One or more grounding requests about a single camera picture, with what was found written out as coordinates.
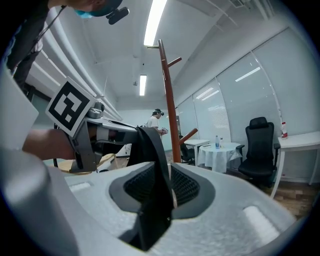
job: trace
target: chair backrest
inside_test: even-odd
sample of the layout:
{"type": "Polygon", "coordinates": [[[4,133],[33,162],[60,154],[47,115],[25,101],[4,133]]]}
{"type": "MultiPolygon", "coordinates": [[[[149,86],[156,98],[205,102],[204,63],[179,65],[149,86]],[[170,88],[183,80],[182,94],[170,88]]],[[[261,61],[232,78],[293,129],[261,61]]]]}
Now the chair backrest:
{"type": "Polygon", "coordinates": [[[275,126],[265,117],[257,117],[245,128],[248,139],[247,159],[264,161],[274,159],[272,145],[275,126]]]}

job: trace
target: white tablecloth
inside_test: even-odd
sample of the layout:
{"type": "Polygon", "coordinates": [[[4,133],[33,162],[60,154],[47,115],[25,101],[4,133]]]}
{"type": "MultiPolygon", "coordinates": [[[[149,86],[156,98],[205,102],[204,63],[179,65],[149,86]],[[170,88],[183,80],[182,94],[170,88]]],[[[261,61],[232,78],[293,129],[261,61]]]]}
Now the white tablecloth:
{"type": "Polygon", "coordinates": [[[223,148],[216,149],[214,143],[210,147],[201,146],[199,148],[197,165],[204,164],[206,167],[211,167],[213,171],[225,173],[227,162],[240,158],[241,154],[236,150],[240,144],[234,142],[223,142],[223,148]]]}

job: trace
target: white shirt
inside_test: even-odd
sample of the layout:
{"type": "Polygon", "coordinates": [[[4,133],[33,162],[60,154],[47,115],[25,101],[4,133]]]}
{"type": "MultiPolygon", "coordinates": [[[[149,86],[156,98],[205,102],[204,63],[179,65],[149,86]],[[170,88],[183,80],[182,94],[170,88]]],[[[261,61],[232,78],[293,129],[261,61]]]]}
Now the white shirt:
{"type": "Polygon", "coordinates": [[[146,127],[159,127],[158,118],[156,118],[155,116],[151,116],[146,123],[146,127]]]}

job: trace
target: wooden coat rack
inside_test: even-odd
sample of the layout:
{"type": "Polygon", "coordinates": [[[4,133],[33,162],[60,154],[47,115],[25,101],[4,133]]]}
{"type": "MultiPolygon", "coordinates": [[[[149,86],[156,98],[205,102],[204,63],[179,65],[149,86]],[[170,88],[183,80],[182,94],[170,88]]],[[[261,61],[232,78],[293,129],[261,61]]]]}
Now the wooden coat rack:
{"type": "Polygon", "coordinates": [[[173,162],[181,163],[180,145],[184,143],[186,140],[188,140],[191,136],[193,136],[196,132],[198,132],[198,129],[194,128],[182,139],[179,139],[178,125],[177,125],[177,119],[176,119],[176,107],[175,107],[174,93],[172,90],[169,68],[174,64],[178,63],[179,61],[181,61],[182,58],[179,57],[171,61],[170,63],[168,63],[164,44],[161,39],[158,40],[158,46],[147,46],[147,48],[159,49],[160,51],[163,81],[164,81],[164,88],[165,88],[165,97],[166,97],[166,104],[168,108],[169,124],[170,124],[170,131],[171,131],[173,162]]]}

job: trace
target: black mesh panel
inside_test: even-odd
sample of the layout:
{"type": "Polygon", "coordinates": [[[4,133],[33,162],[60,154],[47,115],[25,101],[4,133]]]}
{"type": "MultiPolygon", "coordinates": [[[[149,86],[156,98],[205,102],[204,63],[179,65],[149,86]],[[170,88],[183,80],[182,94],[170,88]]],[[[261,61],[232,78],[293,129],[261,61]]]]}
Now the black mesh panel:
{"type": "Polygon", "coordinates": [[[178,206],[196,198],[200,190],[198,182],[173,166],[171,166],[171,186],[178,206]]]}
{"type": "Polygon", "coordinates": [[[149,197],[154,184],[155,167],[152,165],[148,169],[126,181],[123,188],[128,195],[142,203],[149,197]]]}

